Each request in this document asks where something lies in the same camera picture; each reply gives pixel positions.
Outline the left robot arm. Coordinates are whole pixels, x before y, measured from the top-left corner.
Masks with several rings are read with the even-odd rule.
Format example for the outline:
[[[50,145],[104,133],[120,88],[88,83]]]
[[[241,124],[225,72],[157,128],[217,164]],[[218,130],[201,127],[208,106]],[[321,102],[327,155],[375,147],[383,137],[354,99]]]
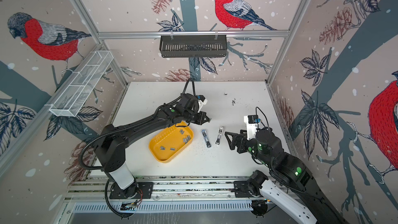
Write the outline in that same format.
[[[125,149],[147,135],[180,123],[202,125],[210,118],[202,111],[207,98],[196,94],[194,81],[188,80],[180,96],[156,108],[154,113],[136,122],[114,127],[109,124],[101,135],[80,152],[78,162],[86,170],[101,170],[121,191],[122,199],[133,198],[140,190],[126,164]]]

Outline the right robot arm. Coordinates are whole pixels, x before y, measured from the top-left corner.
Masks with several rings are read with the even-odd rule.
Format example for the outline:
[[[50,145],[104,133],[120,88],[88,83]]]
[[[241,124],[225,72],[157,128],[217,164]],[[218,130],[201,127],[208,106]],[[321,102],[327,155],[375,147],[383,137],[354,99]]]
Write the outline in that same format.
[[[225,133],[231,150],[249,153],[255,162],[269,169],[270,177],[256,170],[247,179],[247,193],[264,197],[299,224],[345,224],[347,220],[318,186],[312,172],[298,158],[284,151],[271,128]]]

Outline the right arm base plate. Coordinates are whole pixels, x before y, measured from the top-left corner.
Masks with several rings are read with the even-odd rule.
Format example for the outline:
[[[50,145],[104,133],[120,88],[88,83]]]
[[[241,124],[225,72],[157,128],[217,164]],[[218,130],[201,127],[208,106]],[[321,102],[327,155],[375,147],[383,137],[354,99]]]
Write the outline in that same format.
[[[232,193],[235,194],[236,198],[257,198],[259,196],[255,195],[249,190],[248,183],[243,180],[238,180],[233,182]]]

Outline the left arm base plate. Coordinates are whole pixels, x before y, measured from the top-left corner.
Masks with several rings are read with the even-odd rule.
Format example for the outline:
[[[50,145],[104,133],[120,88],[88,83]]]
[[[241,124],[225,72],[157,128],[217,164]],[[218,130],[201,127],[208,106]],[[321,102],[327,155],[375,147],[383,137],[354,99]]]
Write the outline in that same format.
[[[152,182],[134,182],[128,188],[122,190],[117,183],[113,183],[110,188],[110,199],[150,199],[154,183]]]

